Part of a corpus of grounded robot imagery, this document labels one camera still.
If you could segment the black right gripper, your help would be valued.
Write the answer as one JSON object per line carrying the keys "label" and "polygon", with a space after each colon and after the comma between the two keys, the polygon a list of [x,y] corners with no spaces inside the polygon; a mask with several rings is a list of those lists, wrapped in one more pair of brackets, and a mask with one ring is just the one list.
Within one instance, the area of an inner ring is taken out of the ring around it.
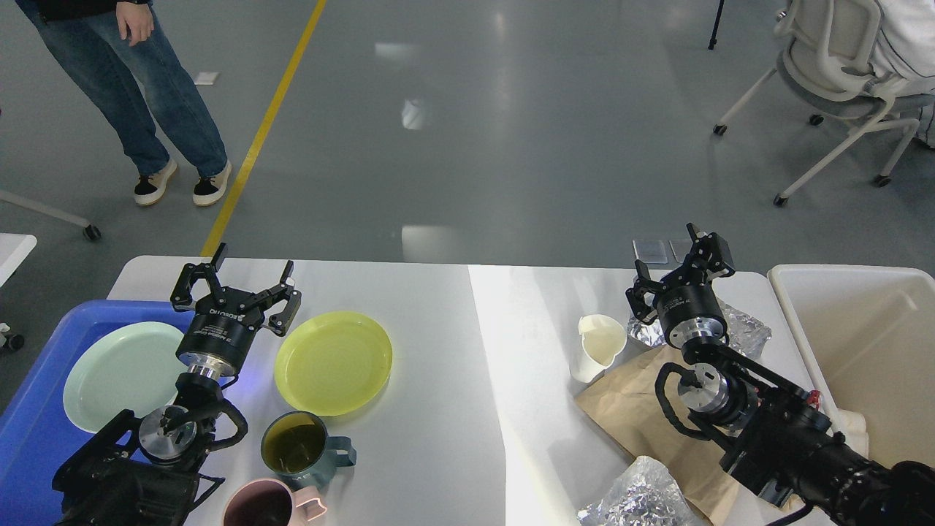
{"label": "black right gripper", "polygon": [[674,348],[684,348],[695,338],[725,339],[728,324],[711,283],[736,273],[724,237],[705,233],[693,223],[687,224],[687,230],[692,244],[678,270],[657,282],[651,279],[646,263],[635,260],[636,276],[627,289],[634,319],[651,325],[658,317],[665,341]]}

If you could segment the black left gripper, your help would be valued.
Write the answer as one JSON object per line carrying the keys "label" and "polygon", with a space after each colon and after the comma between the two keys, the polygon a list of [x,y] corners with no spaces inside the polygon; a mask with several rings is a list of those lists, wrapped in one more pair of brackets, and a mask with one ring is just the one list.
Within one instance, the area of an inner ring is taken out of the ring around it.
{"label": "black left gripper", "polygon": [[[177,359],[188,373],[207,378],[238,376],[259,330],[266,327],[284,337],[302,302],[302,293],[289,283],[293,260],[270,289],[248,293],[222,286],[217,272],[227,251],[227,244],[220,243],[207,263],[184,265],[170,294],[175,312],[194,312],[178,344]],[[199,280],[207,282],[208,295],[194,302],[191,289]]]}

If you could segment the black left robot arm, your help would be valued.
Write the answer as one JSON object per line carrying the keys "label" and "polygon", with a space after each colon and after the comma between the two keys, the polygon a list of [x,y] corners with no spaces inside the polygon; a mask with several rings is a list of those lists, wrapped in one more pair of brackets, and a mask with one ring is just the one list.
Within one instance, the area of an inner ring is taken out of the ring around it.
{"label": "black left robot arm", "polygon": [[224,286],[226,252],[221,243],[210,261],[185,265],[171,293],[174,310],[194,312],[175,353],[186,367],[175,399],[144,417],[117,413],[57,470],[61,525],[180,525],[224,482],[210,477],[199,490],[208,455],[248,434],[221,379],[236,383],[259,330],[284,336],[302,301],[293,261],[270,289]]}

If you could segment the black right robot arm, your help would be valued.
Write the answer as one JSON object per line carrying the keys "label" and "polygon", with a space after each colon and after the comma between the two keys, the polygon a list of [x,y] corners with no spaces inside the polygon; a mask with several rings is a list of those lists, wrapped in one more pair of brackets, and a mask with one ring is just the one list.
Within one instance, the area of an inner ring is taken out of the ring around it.
{"label": "black right robot arm", "polygon": [[728,244],[694,224],[687,231],[692,244],[680,267],[655,280],[638,260],[627,290],[635,318],[659,321],[684,360],[665,363],[654,383],[665,419],[685,436],[720,446],[721,468],[771,505],[799,496],[804,507],[780,525],[814,508],[837,525],[931,525],[931,467],[885,468],[855,452],[844,433],[829,433],[831,420],[812,394],[729,346],[712,286],[735,272]]}

